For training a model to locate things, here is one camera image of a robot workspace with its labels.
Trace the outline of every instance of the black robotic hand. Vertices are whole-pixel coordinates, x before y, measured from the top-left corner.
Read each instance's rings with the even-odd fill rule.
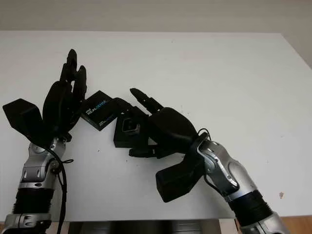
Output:
[[[21,98],[3,106],[12,128],[31,141],[17,200],[13,213],[6,218],[4,234],[45,233],[51,224],[49,210],[56,177],[62,189],[58,224],[60,233],[65,218],[67,193],[63,163],[73,161],[61,161],[60,158],[65,151],[65,142],[71,140],[68,132],[80,117],[86,88],[86,70],[81,66],[77,71],[77,54],[70,50],[60,79],[52,85],[45,99],[42,117],[36,105]]]
[[[127,113],[134,121],[144,123],[148,136],[156,145],[145,145],[129,150],[133,157],[162,158],[173,153],[183,153],[183,161],[156,174],[157,189],[164,200],[169,202],[188,193],[204,175],[203,158],[196,153],[197,146],[208,136],[200,136],[191,122],[178,111],[163,107],[152,97],[139,89],[130,89],[136,99],[151,113],[144,114],[136,106],[115,98],[120,112]]]

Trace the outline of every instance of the white wall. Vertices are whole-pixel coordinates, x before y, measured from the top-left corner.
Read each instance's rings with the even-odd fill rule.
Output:
[[[0,0],[0,30],[279,32],[312,67],[310,0]]]

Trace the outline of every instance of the black cable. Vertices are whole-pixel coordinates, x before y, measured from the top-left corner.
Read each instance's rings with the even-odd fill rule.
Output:
[[[208,181],[206,175],[204,175],[204,180],[205,180],[205,182],[206,182],[210,187],[212,187],[212,188],[213,188],[214,190],[216,190],[221,196],[223,196],[222,193],[221,193],[221,191],[220,191],[215,185],[213,185],[212,183],[210,183],[210,182]]]
[[[53,157],[56,159],[56,161],[59,163],[60,171],[62,173],[63,177],[63,183],[61,182],[61,179],[58,174],[58,180],[62,189],[62,199],[61,199],[61,206],[60,206],[60,213],[59,213],[59,221],[58,221],[58,231],[57,234],[60,234],[62,225],[65,219],[65,213],[66,213],[66,195],[67,195],[67,179],[66,179],[66,172],[63,165],[62,160],[59,158],[59,156],[50,148],[46,148],[46,151],[48,151],[50,154],[53,155]]]
[[[210,135],[210,133],[209,133],[209,131],[208,131],[207,128],[201,128],[201,129],[199,129],[198,132],[197,132],[197,134],[199,135],[199,133],[200,133],[201,131],[203,131],[203,130],[207,132],[208,138],[209,138],[209,140],[211,141],[211,135]],[[213,185],[212,183],[210,183],[210,182],[208,181],[207,175],[204,175],[204,181],[205,181],[210,187],[212,187],[214,190],[216,190],[218,194],[220,194],[221,196],[223,196],[222,193],[221,193],[221,191],[220,191],[215,185]]]
[[[203,131],[203,130],[207,132],[208,138],[209,138],[209,140],[211,141],[211,135],[210,135],[210,133],[209,133],[209,131],[208,131],[207,128],[201,128],[201,129],[199,129],[198,132],[197,132],[197,135],[199,135],[199,133],[200,133],[201,131]]]

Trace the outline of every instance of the robotic hand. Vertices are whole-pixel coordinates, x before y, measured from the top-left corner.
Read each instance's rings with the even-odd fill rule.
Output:
[[[43,106],[42,118],[37,106],[17,99],[3,106],[11,126],[30,140],[29,158],[24,164],[13,213],[7,215],[2,234],[43,234],[51,224],[50,202],[58,177],[62,203],[58,234],[65,218],[66,173],[61,157],[68,133],[78,121],[86,93],[86,70],[77,69],[77,54],[71,50]]]
[[[205,130],[201,129],[197,133],[191,122],[176,110],[161,106],[138,89],[130,91],[152,115],[145,115],[119,98],[116,100],[135,121],[146,121],[149,137],[157,145],[133,148],[129,155],[161,158],[175,152],[185,154],[181,163],[156,174],[157,189],[164,202],[185,195],[204,176],[234,211],[242,233],[289,234],[278,214],[262,199],[245,168],[221,144],[212,141],[208,131],[199,134]]]

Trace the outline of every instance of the white tabletop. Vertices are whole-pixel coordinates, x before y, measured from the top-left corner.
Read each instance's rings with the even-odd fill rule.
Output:
[[[87,97],[102,90],[141,107],[129,88],[141,89],[208,128],[273,210],[312,215],[312,70],[280,34],[0,31],[0,104],[23,98],[42,109],[71,48],[87,69]],[[129,157],[114,147],[114,128],[80,119],[71,131],[67,221],[234,216],[202,179],[164,203],[155,174],[182,155]],[[28,143],[1,110],[0,220],[15,202]]]

